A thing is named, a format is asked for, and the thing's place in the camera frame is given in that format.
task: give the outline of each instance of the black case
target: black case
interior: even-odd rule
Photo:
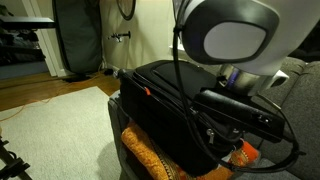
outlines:
[[[188,62],[179,62],[185,94],[191,103],[202,88],[214,88],[216,77]],[[183,113],[173,61],[156,61],[135,70],[119,71],[123,110],[164,150],[184,171],[200,176],[216,168],[193,140]],[[216,136],[209,144],[208,129],[219,128],[228,141]],[[210,150],[218,157],[228,155],[236,144],[241,146],[241,134],[230,133],[233,127],[205,115],[196,120],[199,132]]]

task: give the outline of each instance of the gray rug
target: gray rug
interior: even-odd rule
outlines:
[[[5,147],[31,165],[33,179],[119,179],[108,100],[93,87],[28,105],[1,123]],[[0,119],[18,110],[0,112]]]

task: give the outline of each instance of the black stand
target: black stand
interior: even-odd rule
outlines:
[[[0,159],[6,163],[6,166],[0,170],[0,179],[6,180],[19,176],[22,180],[32,180],[32,178],[25,172],[30,167],[28,163],[24,163],[21,158],[15,157],[15,154],[7,151],[4,145],[9,141],[2,141],[0,137]]]

